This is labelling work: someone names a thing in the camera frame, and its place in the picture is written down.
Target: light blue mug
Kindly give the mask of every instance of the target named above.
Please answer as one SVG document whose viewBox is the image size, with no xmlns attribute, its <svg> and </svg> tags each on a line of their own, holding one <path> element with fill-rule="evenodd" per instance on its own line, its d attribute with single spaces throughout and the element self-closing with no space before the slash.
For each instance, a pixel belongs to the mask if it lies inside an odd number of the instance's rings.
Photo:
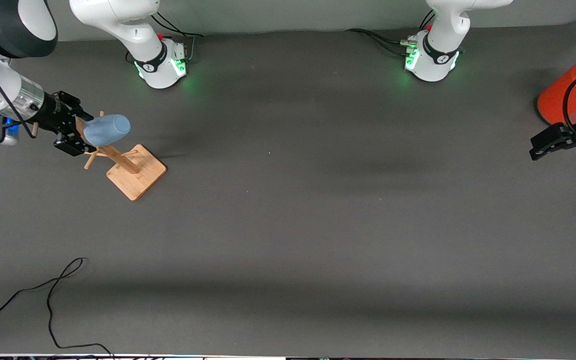
<svg viewBox="0 0 576 360">
<path fill-rule="evenodd" d="M 130 132 L 130 121 L 121 114 L 108 114 L 90 120 L 84 126 L 87 143 L 98 148 L 110 145 Z"/>
</svg>

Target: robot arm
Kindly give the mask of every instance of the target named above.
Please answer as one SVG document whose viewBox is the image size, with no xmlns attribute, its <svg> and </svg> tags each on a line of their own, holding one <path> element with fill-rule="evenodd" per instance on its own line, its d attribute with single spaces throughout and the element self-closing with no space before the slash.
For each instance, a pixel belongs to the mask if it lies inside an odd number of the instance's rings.
<svg viewBox="0 0 576 360">
<path fill-rule="evenodd" d="M 92 120 L 79 100 L 62 91 L 44 92 L 6 61 L 44 57 L 56 45 L 57 27 L 44 0 L 0 0 L 0 143 L 14 145 L 7 129 L 21 125 L 28 130 L 26 123 L 30 123 L 55 133 L 55 147 L 70 155 L 95 150 L 76 129 L 76 117 Z"/>
<path fill-rule="evenodd" d="M 121 41 L 135 59 L 139 75 L 154 89 L 171 87 L 186 75 L 183 44 L 160 39 L 147 22 L 134 23 L 156 14 L 159 7 L 160 0 L 70 0 L 80 22 Z"/>
<path fill-rule="evenodd" d="M 409 50 L 406 70 L 426 82 L 443 80 L 455 68 L 459 46 L 471 29 L 466 11 L 495 9 L 510 5 L 513 0 L 425 0 L 436 18 L 432 30 L 421 30 L 409 36 L 422 44 Z"/>
</svg>

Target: gray table surface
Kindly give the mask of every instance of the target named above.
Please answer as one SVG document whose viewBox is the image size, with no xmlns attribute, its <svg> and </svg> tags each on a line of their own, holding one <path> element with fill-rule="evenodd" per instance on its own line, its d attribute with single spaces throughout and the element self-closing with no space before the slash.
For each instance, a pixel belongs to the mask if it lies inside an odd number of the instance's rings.
<svg viewBox="0 0 576 360">
<path fill-rule="evenodd" d="M 434 84 L 350 32 L 210 36 L 165 90 L 118 41 L 15 61 L 128 116 L 116 146 L 169 171 L 132 203 L 107 159 L 84 171 L 50 133 L 0 146 L 0 304 L 87 256 L 54 297 L 63 344 L 576 358 L 576 150 L 528 155 L 533 99 L 576 62 L 576 23 L 474 29 L 464 48 Z M 0 353 L 58 352 L 45 296 L 0 315 Z"/>
</svg>

